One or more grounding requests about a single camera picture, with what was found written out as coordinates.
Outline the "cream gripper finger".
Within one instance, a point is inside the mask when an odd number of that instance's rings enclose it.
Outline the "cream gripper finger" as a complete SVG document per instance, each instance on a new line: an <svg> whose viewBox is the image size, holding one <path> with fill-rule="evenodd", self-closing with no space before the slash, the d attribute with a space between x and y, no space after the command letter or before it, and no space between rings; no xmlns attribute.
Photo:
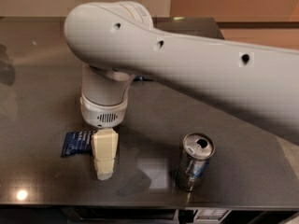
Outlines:
<svg viewBox="0 0 299 224"><path fill-rule="evenodd" d="M112 129L98 130L92 136L94 167L98 180L108 180L113 175L119 135Z"/></svg>

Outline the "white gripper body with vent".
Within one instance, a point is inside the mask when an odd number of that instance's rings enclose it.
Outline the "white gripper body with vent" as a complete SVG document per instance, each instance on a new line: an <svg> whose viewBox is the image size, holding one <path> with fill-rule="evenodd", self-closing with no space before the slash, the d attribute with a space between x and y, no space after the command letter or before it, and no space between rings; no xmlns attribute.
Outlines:
<svg viewBox="0 0 299 224"><path fill-rule="evenodd" d="M84 95L80 98L80 109L83 119L93 127L113 128L122 123L125 117L128 101L118 105L98 105L88 100Z"/></svg>

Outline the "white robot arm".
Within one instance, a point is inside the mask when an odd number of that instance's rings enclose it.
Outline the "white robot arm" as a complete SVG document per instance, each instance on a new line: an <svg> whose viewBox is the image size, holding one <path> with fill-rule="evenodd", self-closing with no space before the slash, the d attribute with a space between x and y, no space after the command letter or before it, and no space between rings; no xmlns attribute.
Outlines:
<svg viewBox="0 0 299 224"><path fill-rule="evenodd" d="M83 61L81 113L93 127L124 119L135 76L199 98L292 143L299 136L299 52L154 27L136 2L73 8L64 37Z"/></svg>

